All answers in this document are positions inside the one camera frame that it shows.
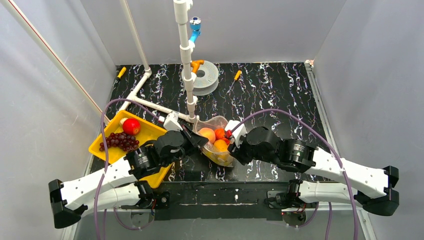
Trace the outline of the toy peach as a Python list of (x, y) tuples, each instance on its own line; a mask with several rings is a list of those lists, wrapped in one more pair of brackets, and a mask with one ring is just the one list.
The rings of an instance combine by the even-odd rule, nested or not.
[(210, 144), (214, 144), (214, 142), (216, 141), (215, 131), (211, 128), (203, 127), (198, 131), (198, 133), (201, 136), (207, 138)]

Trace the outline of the clear polka dot zip bag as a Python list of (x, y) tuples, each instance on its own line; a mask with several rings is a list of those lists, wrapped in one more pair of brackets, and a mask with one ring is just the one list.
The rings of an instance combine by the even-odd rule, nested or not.
[(228, 151), (230, 140), (225, 138), (227, 124), (228, 121), (219, 115), (206, 121), (197, 120), (193, 130), (208, 139), (208, 143), (201, 150), (207, 158), (219, 166), (233, 167), (235, 159)]

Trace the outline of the toy orange fruit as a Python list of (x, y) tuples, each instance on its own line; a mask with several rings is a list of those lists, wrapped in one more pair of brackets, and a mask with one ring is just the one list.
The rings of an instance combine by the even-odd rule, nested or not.
[(216, 140), (216, 141), (213, 143), (213, 148), (212, 148), (212, 150), (213, 150), (215, 153), (225, 153), (225, 152), (227, 152), (227, 151), (228, 151), (228, 146), (229, 146), (229, 145), (227, 145), (227, 144), (225, 143), (225, 141), (223, 141), (222, 139), (219, 139), (219, 140)]

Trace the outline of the orange toy pumpkin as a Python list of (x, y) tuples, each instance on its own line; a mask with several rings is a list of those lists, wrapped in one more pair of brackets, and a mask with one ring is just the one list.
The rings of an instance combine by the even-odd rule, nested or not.
[(226, 137), (226, 131), (223, 128), (215, 129), (214, 134), (216, 140), (223, 140)]

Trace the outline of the yellow toy mango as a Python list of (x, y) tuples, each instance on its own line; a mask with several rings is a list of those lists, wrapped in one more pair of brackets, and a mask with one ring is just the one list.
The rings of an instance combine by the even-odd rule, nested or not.
[(212, 162), (214, 162), (215, 164), (222, 166), (222, 167), (233, 167), (233, 161), (234, 158), (232, 156), (230, 156), (230, 154), (228, 152), (210, 152), (208, 150), (205, 150), (204, 155), (211, 160)]

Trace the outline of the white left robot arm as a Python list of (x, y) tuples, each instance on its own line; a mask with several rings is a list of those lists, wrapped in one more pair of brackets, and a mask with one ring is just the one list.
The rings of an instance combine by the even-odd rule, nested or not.
[(183, 126), (148, 140), (107, 170), (71, 181), (52, 180), (48, 189), (54, 227), (69, 227), (98, 210), (150, 203), (155, 195), (144, 178), (199, 152), (208, 142), (208, 138)]

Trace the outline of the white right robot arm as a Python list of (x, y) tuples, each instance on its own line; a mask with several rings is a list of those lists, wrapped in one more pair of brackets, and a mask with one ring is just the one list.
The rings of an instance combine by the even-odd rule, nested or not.
[(276, 165), (291, 173), (305, 173), (330, 179), (329, 182), (289, 181), (287, 192), (266, 199), (277, 208), (294, 208), (304, 204), (329, 202), (351, 204), (378, 216), (392, 216), (400, 205), (394, 189), (399, 170), (363, 166), (336, 157), (322, 148), (298, 139), (281, 139), (266, 127), (246, 131), (244, 126), (224, 129), (232, 140), (229, 154), (242, 165), (258, 160)]

